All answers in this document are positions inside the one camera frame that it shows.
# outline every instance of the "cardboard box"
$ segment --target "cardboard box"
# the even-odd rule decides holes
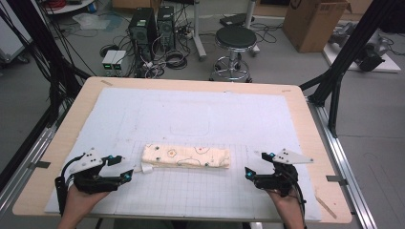
[[[346,0],[291,0],[283,31],[298,52],[321,52],[348,5]]]
[[[113,8],[129,9],[136,8],[153,8],[154,13],[158,11],[161,0],[113,0]]]

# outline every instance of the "plastic bag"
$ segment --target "plastic bag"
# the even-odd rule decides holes
[[[99,16],[90,13],[75,15],[73,19],[80,24],[82,30],[105,30],[110,24],[109,20],[100,20]]]

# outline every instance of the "computer tower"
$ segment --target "computer tower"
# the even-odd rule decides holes
[[[145,61],[155,58],[158,42],[155,14],[152,8],[136,8],[128,26],[136,56],[141,55]]]
[[[157,23],[162,51],[176,49],[174,13],[171,6],[159,7]]]

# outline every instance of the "wire bundle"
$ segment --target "wire bundle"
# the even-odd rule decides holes
[[[60,10],[66,6],[66,0],[48,0],[43,3],[43,6],[50,10]]]

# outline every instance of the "black pole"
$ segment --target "black pole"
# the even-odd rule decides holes
[[[300,85],[301,90],[306,90],[319,84],[315,93],[309,96],[309,102],[315,104],[315,106],[324,106],[325,100],[332,94],[328,127],[334,137],[337,137],[335,128],[343,76],[381,22],[393,10],[397,1],[373,0],[330,68],[320,76]]]

